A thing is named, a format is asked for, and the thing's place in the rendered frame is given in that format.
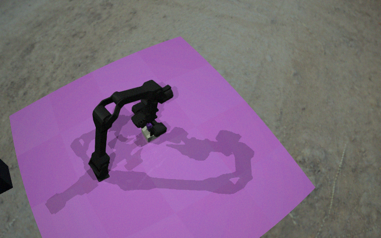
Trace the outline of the dark purple cylinder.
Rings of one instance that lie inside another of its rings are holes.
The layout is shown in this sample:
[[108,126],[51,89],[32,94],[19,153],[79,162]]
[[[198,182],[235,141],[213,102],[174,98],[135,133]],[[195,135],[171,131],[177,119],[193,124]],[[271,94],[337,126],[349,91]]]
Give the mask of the dark purple cylinder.
[[147,127],[147,130],[149,131],[149,129],[151,129],[152,128],[152,124],[151,123],[146,123],[147,125],[146,125],[146,127]]

